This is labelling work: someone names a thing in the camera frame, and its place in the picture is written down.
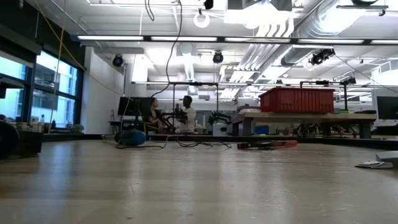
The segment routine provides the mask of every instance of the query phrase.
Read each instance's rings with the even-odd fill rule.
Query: red plastic crate
[[[261,94],[262,112],[334,113],[334,90],[276,87]]]

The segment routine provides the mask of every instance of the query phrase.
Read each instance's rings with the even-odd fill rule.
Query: computer monitor
[[[145,116],[150,113],[149,97],[120,97],[119,116]]]
[[[377,112],[379,119],[398,119],[398,97],[378,96]]]

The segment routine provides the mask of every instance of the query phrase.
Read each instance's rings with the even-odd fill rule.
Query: window
[[[17,119],[18,117],[21,117],[23,100],[24,90],[7,89],[6,98],[0,99],[0,114],[3,114],[7,118],[12,119]]]
[[[53,94],[34,90],[31,116],[41,118],[44,115],[44,121],[51,123],[54,120],[57,128],[65,128],[69,122],[74,123],[75,100],[56,96],[52,120],[50,120],[52,103]]]
[[[24,80],[26,78],[26,70],[27,67],[25,65],[0,57],[0,73]]]
[[[37,56],[35,84],[55,88],[62,93],[76,96],[77,69],[60,61],[58,73],[58,59],[42,52]]]

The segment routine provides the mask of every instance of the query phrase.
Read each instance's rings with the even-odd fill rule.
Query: table
[[[243,136],[251,136],[252,122],[266,123],[321,123],[326,126],[330,136],[332,124],[358,124],[361,139],[371,139],[371,123],[377,119],[376,114],[285,114],[285,113],[252,113],[237,115],[232,119],[233,136],[239,136],[239,124],[243,124]]]
[[[198,132],[198,134],[206,134],[206,129],[206,127],[195,127],[195,130]]]

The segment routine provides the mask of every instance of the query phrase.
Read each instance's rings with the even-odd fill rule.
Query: yellow rope
[[[60,41],[60,45],[65,49],[65,51],[68,53],[68,55],[73,59],[73,61],[75,61],[75,63],[85,72],[87,72],[87,69],[82,66],[77,60],[76,58],[70,53],[70,51],[68,50],[68,48],[62,43],[61,38],[58,36],[58,34],[56,33],[56,31],[53,29],[53,27],[51,26],[51,23],[49,22],[49,20],[46,18],[46,16],[43,13],[42,8],[40,7],[39,3],[37,2],[37,0],[35,0],[36,2],[36,6],[39,8],[39,11],[41,13],[41,15],[43,16],[44,20],[46,21],[46,23],[49,25],[51,31],[53,32],[53,34],[56,36],[56,38],[58,39],[58,41]],[[106,85],[102,84],[100,81],[98,81],[95,77],[93,77],[92,75],[88,74],[90,76],[90,78],[92,78],[94,81],[96,81],[98,84],[100,84],[101,86],[105,87],[106,89],[108,89],[109,91],[119,95],[119,96],[123,96],[122,93],[118,93],[115,90],[112,90],[111,88],[107,87]]]
[[[67,10],[67,0],[64,0],[63,2],[63,10]],[[56,98],[56,92],[58,88],[58,69],[60,67],[60,61],[61,61],[61,53],[62,53],[62,40],[63,40],[63,31],[65,30],[65,17],[66,15],[63,15],[62,19],[62,30],[61,30],[61,39],[60,39],[60,50],[58,51],[58,62],[57,62],[57,71],[55,71],[55,85],[54,85],[54,93],[52,96],[52,106],[51,106],[51,117],[50,117],[50,125],[49,125],[49,134],[51,132],[51,120],[52,120],[52,115],[55,109],[55,98]]]

